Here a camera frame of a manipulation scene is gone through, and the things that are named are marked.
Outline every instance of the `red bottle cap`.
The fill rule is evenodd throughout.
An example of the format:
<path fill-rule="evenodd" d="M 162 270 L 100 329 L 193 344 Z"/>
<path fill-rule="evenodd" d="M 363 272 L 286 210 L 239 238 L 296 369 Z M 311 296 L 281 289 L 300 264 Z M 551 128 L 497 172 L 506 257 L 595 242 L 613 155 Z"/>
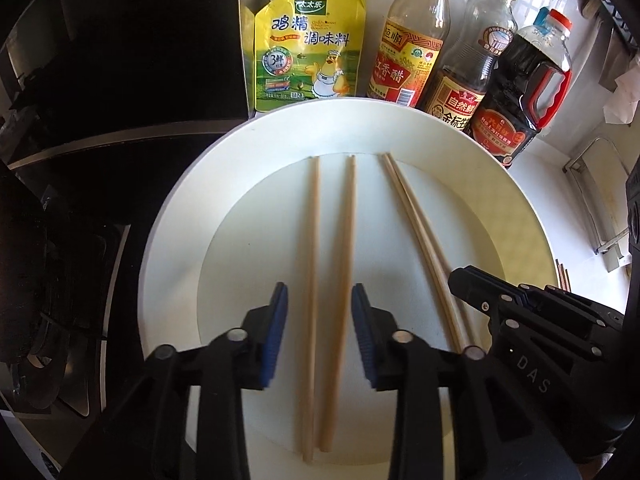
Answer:
<path fill-rule="evenodd" d="M 558 20 L 558 22 L 561 23 L 568 30 L 571 30 L 571 28 L 574 26 L 574 24 L 571 22 L 571 20 L 568 17 L 566 17 L 564 14 L 561 14 L 555 9 L 552 9 L 551 12 L 549 12 L 549 15 L 553 19 Z"/>

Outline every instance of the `yellow seasoning pouch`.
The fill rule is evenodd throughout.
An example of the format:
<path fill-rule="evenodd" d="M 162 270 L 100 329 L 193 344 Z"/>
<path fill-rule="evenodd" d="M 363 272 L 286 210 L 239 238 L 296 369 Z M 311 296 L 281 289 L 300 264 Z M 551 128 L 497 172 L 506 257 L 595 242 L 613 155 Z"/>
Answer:
<path fill-rule="evenodd" d="M 255 109 L 354 96 L 365 0 L 272 0 L 255 17 Z"/>

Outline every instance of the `wooden chopstick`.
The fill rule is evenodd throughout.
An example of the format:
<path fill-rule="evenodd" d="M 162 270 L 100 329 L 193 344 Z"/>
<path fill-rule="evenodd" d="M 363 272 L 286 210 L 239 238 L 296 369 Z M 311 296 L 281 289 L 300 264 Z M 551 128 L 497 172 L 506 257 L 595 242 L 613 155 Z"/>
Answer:
<path fill-rule="evenodd" d="M 557 258 L 556 258 L 556 269 L 558 269 L 558 279 L 560 280 L 560 288 L 562 290 L 568 290 L 565 282 L 564 267 L 558 261 Z"/>
<path fill-rule="evenodd" d="M 414 193 L 414 189 L 411 187 L 411 185 L 409 184 L 409 181 L 404 176 L 404 173 L 400 169 L 400 166 L 398 166 L 398 163 L 396 162 L 394 156 L 391 153 L 387 153 L 386 156 L 388 156 L 389 162 L 391 162 L 391 166 L 396 172 L 396 175 L 398 176 L 398 179 L 400 180 L 400 183 L 404 188 L 404 192 L 407 194 L 415 211 L 418 213 L 418 218 L 422 223 L 422 227 L 426 232 L 427 238 L 431 241 L 431 245 L 433 245 L 435 249 L 436 256 L 440 261 L 440 265 L 442 266 L 442 269 L 445 273 L 445 277 L 449 276 L 453 268 L 451 267 L 449 261 L 447 260 L 447 256 L 444 250 L 442 249 L 442 245 L 438 241 L 438 237 L 435 235 L 435 231 L 433 229 L 433 225 L 431 224 L 431 221 L 429 220 L 428 216 L 425 214 L 424 209 L 422 209 L 422 206 L 420 205 L 420 201 L 418 200 L 418 197 Z M 463 348 L 465 348 L 471 343 L 477 346 L 480 346 L 479 341 L 473 340 L 476 337 L 471 327 L 471 320 L 467 315 L 464 304 L 462 303 L 461 300 L 459 300 L 458 298 L 454 298 L 451 295 L 449 291 L 448 283 L 446 284 L 446 294 L 453 299 L 456 305 L 456 308 L 454 309 L 454 318 L 456 320 L 456 324 L 458 326 L 461 326 L 461 325 L 464 326 L 464 331 L 461 330 L 461 332 L 463 333 L 463 336 L 462 336 L 462 339 L 460 340 L 460 344 L 463 345 Z"/>
<path fill-rule="evenodd" d="M 308 265 L 308 323 L 306 327 L 306 382 L 302 407 L 302 459 L 314 460 L 314 408 L 316 395 L 316 327 L 318 324 L 318 246 L 320 245 L 320 158 L 312 159 L 310 194 L 310 247 Z"/>
<path fill-rule="evenodd" d="M 356 158 L 348 161 L 347 211 L 344 221 L 344 251 L 342 252 L 342 282 L 340 284 L 340 303 L 338 304 L 337 330 L 335 333 L 334 353 L 330 358 L 329 379 L 324 398 L 320 439 L 318 447 L 322 452 L 330 452 L 334 442 L 338 416 L 338 394 L 340 377 L 346 346 L 347 327 L 350 320 L 351 281 L 353 276 L 353 253 L 355 247 L 356 221 Z"/>
<path fill-rule="evenodd" d="M 564 270 L 564 279 L 566 281 L 567 289 L 569 290 L 569 292 L 572 292 L 572 290 L 571 290 L 571 280 L 569 280 L 569 269 L 565 269 Z"/>
<path fill-rule="evenodd" d="M 394 188 L 402 201 L 404 210 L 409 217 L 412 227 L 414 228 L 415 236 L 420 245 L 422 256 L 427 265 L 427 268 L 434 281 L 438 303 L 441 310 L 444 311 L 447 325 L 449 326 L 449 339 L 451 345 L 456 352 L 462 352 L 462 350 L 468 346 L 468 337 L 463 333 L 462 323 L 458 319 L 458 310 L 454 303 L 454 300 L 449 292 L 449 286 L 447 285 L 447 275 L 442 268 L 442 263 L 437 255 L 436 249 L 433 246 L 431 239 L 426 233 L 426 229 L 420 221 L 418 213 L 409 198 L 408 191 L 402 185 L 401 177 L 398 175 L 393 167 L 390 157 L 387 153 L 382 156 L 385 168 L 391 181 L 394 184 Z"/>

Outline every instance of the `bottle handle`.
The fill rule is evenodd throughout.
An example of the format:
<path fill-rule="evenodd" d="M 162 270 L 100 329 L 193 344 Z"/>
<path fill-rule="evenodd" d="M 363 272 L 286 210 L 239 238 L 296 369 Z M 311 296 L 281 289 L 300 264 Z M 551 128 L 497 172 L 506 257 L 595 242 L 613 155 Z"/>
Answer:
<path fill-rule="evenodd" d="M 534 92 L 533 92 L 533 94 L 532 94 L 532 96 L 529 99 L 529 102 L 527 104 L 527 108 L 528 108 L 528 111 L 529 111 L 529 115 L 530 115 L 530 117 L 532 119 L 532 122 L 534 123 L 535 127 L 537 129 L 539 129 L 539 130 L 541 130 L 542 128 L 544 128 L 545 126 L 547 126 L 551 122 L 551 119 L 553 119 L 555 114 L 558 113 L 558 109 L 560 108 L 560 105 L 564 101 L 564 98 L 569 93 L 569 84 L 571 83 L 571 78 L 572 78 L 572 71 L 571 70 L 569 70 L 568 72 L 564 72 L 563 73 L 564 79 L 560 83 L 560 89 L 558 90 L 558 92 L 554 96 L 554 102 L 546 110 L 545 115 L 541 119 L 536 120 L 536 117 L 538 116 L 538 114 L 536 113 L 536 110 L 535 110 L 536 104 L 538 103 L 538 99 L 540 98 L 540 94 L 542 94 L 543 90 L 546 88 L 546 85 L 548 84 L 548 82 L 551 79 L 551 76 L 554 74 L 554 72 L 556 72 L 556 70 L 553 70 L 551 68 L 549 68 L 546 71 L 545 75 L 543 75 L 542 78 L 540 79 L 540 82 L 538 83 L 538 86 L 536 86 L 536 89 L 534 90 Z"/>

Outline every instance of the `glass bottle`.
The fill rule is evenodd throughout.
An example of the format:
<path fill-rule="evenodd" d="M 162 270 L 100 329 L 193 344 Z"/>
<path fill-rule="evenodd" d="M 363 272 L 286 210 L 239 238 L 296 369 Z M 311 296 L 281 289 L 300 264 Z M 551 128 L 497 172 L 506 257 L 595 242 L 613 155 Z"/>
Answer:
<path fill-rule="evenodd" d="M 449 28 L 449 0 L 394 0 L 367 97 L 415 107 Z"/>
<path fill-rule="evenodd" d="M 571 28 L 571 21 L 555 9 L 543 25 L 521 28 L 465 129 L 506 168 L 549 124 L 569 91 L 573 73 L 565 41 Z M 540 103 L 546 92 L 553 93 L 549 106 Z"/>
<path fill-rule="evenodd" d="M 420 108 L 463 130 L 482 101 L 495 62 L 511 43 L 518 25 L 514 0 L 469 0 L 462 33 L 442 55 Z"/>

